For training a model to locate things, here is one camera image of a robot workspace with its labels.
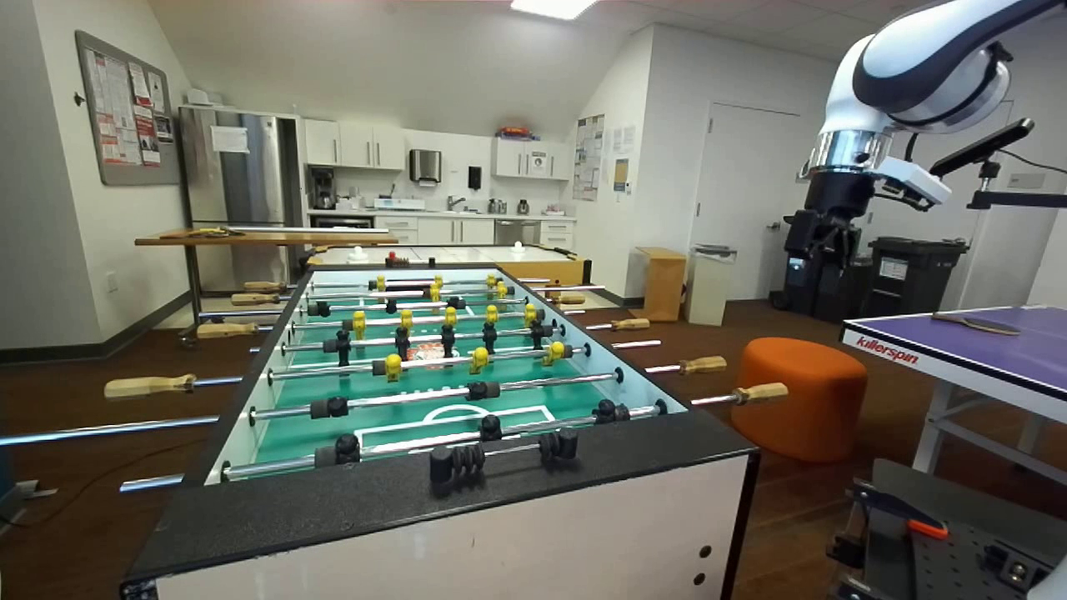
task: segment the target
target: orange stool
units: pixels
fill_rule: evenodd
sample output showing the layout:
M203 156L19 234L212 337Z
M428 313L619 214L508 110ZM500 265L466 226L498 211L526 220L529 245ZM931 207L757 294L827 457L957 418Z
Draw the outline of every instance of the orange stool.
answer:
M731 423L770 454L834 463L853 449L865 367L834 346L760 337L743 346L735 383L791 388L788 400L731 411Z

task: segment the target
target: ceiling light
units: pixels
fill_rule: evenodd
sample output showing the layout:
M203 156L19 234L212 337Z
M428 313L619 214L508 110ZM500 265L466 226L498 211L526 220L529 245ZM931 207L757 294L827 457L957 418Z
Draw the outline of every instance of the ceiling light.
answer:
M552 16L552 21L575 21L597 0L509 0L509 9Z

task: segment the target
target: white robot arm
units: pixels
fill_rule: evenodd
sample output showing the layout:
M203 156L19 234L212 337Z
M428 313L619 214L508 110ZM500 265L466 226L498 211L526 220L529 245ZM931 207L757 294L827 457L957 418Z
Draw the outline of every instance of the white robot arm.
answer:
M941 178L879 156L892 130L961 130L996 110L1007 94L1007 55L996 37L1060 9L1063 0L953 0L907 15L857 39L837 67L827 119L808 159L808 205L793 214L788 253L865 214L872 187L913 207L951 201Z

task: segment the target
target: ceiling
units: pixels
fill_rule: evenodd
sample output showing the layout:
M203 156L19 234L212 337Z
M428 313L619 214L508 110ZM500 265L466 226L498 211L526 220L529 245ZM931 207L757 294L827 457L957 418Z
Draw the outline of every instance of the ceiling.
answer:
M509 0L147 0L185 78L232 106L485 135L568 130L619 47L683 28L837 60L922 0L600 0L575 24Z

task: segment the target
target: refrigerator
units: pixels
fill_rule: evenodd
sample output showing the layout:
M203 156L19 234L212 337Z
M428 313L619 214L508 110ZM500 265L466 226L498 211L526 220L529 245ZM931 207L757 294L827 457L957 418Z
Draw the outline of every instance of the refrigerator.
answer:
M304 226L295 118L182 106L185 226ZM201 286L241 290L250 279L290 285L299 265L285 246L201 246Z

